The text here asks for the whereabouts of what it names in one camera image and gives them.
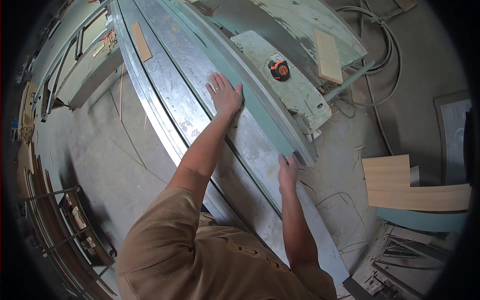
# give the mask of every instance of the tan t-shirt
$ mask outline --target tan t-shirt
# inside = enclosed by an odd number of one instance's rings
[[[336,299],[319,267],[293,274],[255,236],[209,226],[192,194],[160,193],[133,225],[120,250],[116,277],[127,299]]]

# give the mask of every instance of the orange tape measure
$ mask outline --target orange tape measure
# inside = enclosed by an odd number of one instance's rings
[[[288,68],[288,64],[285,60],[277,62],[271,60],[268,63],[268,67],[270,68],[273,78],[279,81],[286,81],[288,78],[290,78],[290,69]]]

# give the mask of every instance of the man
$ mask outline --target man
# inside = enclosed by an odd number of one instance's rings
[[[242,103],[224,75],[211,76],[216,115],[183,156],[163,192],[133,225],[117,260],[122,299],[336,299],[332,278],[297,198],[293,155],[278,157],[290,269],[255,236],[200,213],[227,129]]]

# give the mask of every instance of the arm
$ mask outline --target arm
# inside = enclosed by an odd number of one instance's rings
[[[293,154],[278,156],[278,182],[282,194],[283,241],[290,269],[296,273],[304,266],[318,265],[317,245],[310,232],[297,197],[298,166]]]
[[[228,126],[233,116],[239,111],[242,102],[241,84],[238,84],[234,90],[222,74],[214,73],[210,79],[214,89],[210,84],[206,84],[206,88],[212,96],[216,115],[187,150],[165,188],[166,190],[184,188],[191,191],[199,209],[220,155]]]

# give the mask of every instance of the left hand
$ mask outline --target left hand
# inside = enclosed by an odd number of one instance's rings
[[[280,171],[278,172],[280,193],[282,196],[297,195],[297,175],[299,172],[299,166],[295,161],[293,153],[287,158],[279,154],[278,163],[280,164]]]
[[[217,73],[213,73],[210,80],[215,90],[210,84],[205,86],[212,97],[216,115],[228,114],[233,117],[240,110],[242,103],[242,85],[238,84],[234,90],[230,81],[223,74]]]

